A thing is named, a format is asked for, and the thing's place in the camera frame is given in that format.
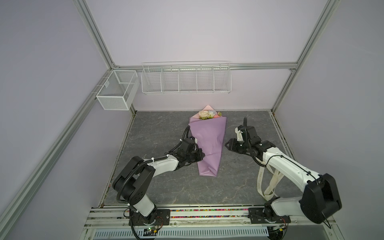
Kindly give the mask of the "pink purple wrapping paper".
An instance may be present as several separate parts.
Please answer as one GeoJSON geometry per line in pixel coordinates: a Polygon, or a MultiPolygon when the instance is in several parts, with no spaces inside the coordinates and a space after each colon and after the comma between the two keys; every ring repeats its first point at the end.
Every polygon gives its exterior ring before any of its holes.
{"type": "MultiPolygon", "coordinates": [[[[202,110],[215,111],[210,105],[202,110]]],[[[198,113],[190,118],[189,126],[192,136],[198,140],[199,148],[205,157],[198,162],[200,176],[216,177],[219,172],[227,118],[199,119],[198,113]]]]}

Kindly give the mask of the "pink spray rose stem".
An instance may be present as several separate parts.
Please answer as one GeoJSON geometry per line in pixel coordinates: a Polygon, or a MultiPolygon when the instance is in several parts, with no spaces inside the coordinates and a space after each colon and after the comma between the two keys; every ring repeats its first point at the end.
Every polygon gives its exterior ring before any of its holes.
{"type": "Polygon", "coordinates": [[[214,118],[220,118],[222,117],[222,113],[221,112],[217,112],[215,115],[214,115],[214,118]]]}

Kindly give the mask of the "white rose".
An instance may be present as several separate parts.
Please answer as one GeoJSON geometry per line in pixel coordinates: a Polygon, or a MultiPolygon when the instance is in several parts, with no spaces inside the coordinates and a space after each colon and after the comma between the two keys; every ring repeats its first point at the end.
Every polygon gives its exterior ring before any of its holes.
{"type": "Polygon", "coordinates": [[[207,118],[208,118],[208,119],[212,119],[212,118],[215,117],[216,114],[217,114],[217,113],[216,113],[215,111],[208,111],[208,116],[207,116],[207,118]]]}

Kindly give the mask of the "cream rose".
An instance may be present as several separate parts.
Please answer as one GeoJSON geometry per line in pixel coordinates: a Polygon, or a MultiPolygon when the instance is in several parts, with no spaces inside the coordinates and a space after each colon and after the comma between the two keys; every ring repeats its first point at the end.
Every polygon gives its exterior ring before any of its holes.
{"type": "Polygon", "coordinates": [[[207,110],[199,111],[198,115],[199,115],[199,119],[201,120],[207,120],[211,118],[211,112],[207,110]]]}

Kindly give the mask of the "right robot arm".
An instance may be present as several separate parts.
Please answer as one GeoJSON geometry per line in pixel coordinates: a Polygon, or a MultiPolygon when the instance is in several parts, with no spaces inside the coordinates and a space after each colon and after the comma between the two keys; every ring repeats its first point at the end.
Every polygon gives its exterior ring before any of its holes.
{"type": "Polygon", "coordinates": [[[266,200],[264,208],[250,212],[249,218],[259,217],[273,224],[288,217],[306,217],[315,224],[321,224],[342,209],[334,177],[310,170],[284,154],[270,141],[263,141],[256,129],[248,125],[246,118],[235,132],[236,138],[230,139],[225,146],[231,152],[251,157],[259,165],[257,189],[266,200]],[[301,196],[277,196],[275,188],[283,177],[299,188],[301,196]]]}

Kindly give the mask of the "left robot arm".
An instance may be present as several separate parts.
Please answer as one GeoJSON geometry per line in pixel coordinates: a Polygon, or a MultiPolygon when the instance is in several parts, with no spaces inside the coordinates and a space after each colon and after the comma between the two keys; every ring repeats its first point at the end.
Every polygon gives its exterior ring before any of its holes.
{"type": "Polygon", "coordinates": [[[191,127],[187,126],[179,143],[164,156],[151,159],[132,157],[117,175],[112,184],[116,201],[129,207],[131,218],[138,218],[144,225],[154,224],[160,216],[157,206],[147,195],[153,178],[203,160],[205,154],[190,131],[191,127]]]}

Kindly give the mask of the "cream printed ribbon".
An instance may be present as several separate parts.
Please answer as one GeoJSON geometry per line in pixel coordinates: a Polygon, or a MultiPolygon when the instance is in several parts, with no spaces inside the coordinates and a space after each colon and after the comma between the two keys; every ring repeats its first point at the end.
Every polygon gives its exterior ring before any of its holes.
{"type": "Polygon", "coordinates": [[[266,169],[272,174],[270,183],[268,187],[263,191],[262,184],[264,179],[265,168],[260,167],[257,178],[257,191],[266,201],[270,201],[272,198],[278,197],[278,195],[275,193],[275,189],[279,182],[283,179],[284,175],[277,169],[275,169],[274,171],[271,167],[266,167],[266,169]]]}

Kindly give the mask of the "small white mesh basket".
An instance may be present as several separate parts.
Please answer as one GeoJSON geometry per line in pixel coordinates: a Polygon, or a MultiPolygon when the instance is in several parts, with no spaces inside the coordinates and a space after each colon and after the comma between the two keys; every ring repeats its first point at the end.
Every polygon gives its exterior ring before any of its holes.
{"type": "Polygon", "coordinates": [[[136,71],[112,70],[96,97],[104,110],[129,111],[139,86],[136,71]]]}

